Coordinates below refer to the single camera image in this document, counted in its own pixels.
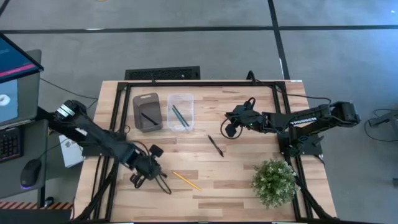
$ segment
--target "computer screen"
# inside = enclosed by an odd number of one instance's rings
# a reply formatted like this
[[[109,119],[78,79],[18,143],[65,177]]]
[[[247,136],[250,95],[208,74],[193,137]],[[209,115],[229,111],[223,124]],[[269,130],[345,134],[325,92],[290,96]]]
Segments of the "computer screen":
[[[41,72],[43,67],[0,34],[0,83]]]

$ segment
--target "wooden table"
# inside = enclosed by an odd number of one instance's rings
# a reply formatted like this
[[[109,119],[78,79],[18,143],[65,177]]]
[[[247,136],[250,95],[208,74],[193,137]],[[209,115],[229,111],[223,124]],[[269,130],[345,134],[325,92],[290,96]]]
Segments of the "wooden table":
[[[103,82],[99,94],[94,121],[104,129],[109,128],[117,83],[117,81]],[[302,82],[286,81],[286,86],[287,93],[305,94]],[[229,140],[220,134],[220,124],[224,120],[225,112],[232,111],[236,105],[243,104],[250,97],[256,98],[256,111],[275,112],[270,88],[265,86],[134,87],[129,101],[131,103],[136,95],[153,92],[159,95],[164,128],[151,133],[140,132],[134,126],[133,108],[129,106],[126,124],[131,127],[131,131],[127,135],[127,140],[142,141],[147,147],[156,144],[165,151],[158,162],[169,176],[166,181],[173,193],[172,195],[163,193],[155,181],[146,181],[140,189],[135,189],[129,181],[132,172],[120,166],[112,222],[295,220],[291,203],[280,208],[266,209],[250,188],[254,174],[253,165],[259,165],[262,161],[271,158],[283,160],[279,153],[276,135],[245,129],[240,138]],[[121,118],[123,93],[116,127],[119,127]],[[167,127],[167,96],[172,93],[191,93],[195,97],[195,129],[189,133],[174,133]],[[282,97],[279,99],[280,107],[284,108]],[[306,98],[290,96],[289,102],[292,111],[308,108]],[[224,158],[208,140],[208,134],[224,152]],[[97,160],[97,157],[91,157],[84,161],[76,193],[76,216],[91,199]],[[323,164],[313,156],[302,156],[302,160],[309,191],[326,212],[336,216]],[[201,187],[202,191],[193,189],[171,174],[173,170]],[[298,200],[301,214],[305,217],[300,192]],[[104,217],[105,203],[101,208],[100,217]]]

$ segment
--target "gray floor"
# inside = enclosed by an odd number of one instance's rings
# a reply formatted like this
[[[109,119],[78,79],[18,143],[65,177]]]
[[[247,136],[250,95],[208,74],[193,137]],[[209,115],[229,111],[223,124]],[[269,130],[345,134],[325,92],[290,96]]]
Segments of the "gray floor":
[[[386,25],[398,23],[398,2],[380,0],[274,0],[280,26]],[[73,29],[165,26],[271,25],[267,1],[109,0],[11,1],[0,29]],[[398,30],[283,31],[291,79],[307,95],[356,104],[364,121],[377,108],[398,108]],[[24,50],[42,49],[42,76],[88,96],[103,80],[121,80],[125,69],[199,65],[202,79],[281,79],[272,31],[146,34],[8,35]],[[40,105],[53,111],[82,100],[42,83]],[[322,101],[310,100],[310,106]],[[396,223],[398,149],[366,137],[363,123],[325,132],[326,172],[337,214],[344,220]],[[388,125],[369,132],[394,139]],[[49,146],[56,144],[53,137]],[[51,160],[62,161],[53,152]],[[79,167],[47,182],[48,194],[70,201]],[[5,200],[34,201],[34,194]]]

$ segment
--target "green plant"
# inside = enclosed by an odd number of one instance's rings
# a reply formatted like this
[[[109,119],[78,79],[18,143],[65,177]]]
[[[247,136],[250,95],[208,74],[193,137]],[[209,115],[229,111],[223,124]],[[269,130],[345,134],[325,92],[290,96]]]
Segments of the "green plant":
[[[267,208],[279,207],[293,199],[296,190],[294,176],[296,173],[287,162],[271,159],[262,162],[262,166],[254,166],[251,187]]]

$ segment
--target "clear plastic container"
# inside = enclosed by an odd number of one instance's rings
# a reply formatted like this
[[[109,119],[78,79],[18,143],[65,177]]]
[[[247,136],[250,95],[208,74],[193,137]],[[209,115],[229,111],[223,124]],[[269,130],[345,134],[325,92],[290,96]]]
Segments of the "clear plastic container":
[[[178,118],[179,116],[175,114],[173,108],[178,110],[183,119]],[[167,97],[167,126],[172,131],[192,131],[195,126],[193,115],[192,94],[171,94]]]

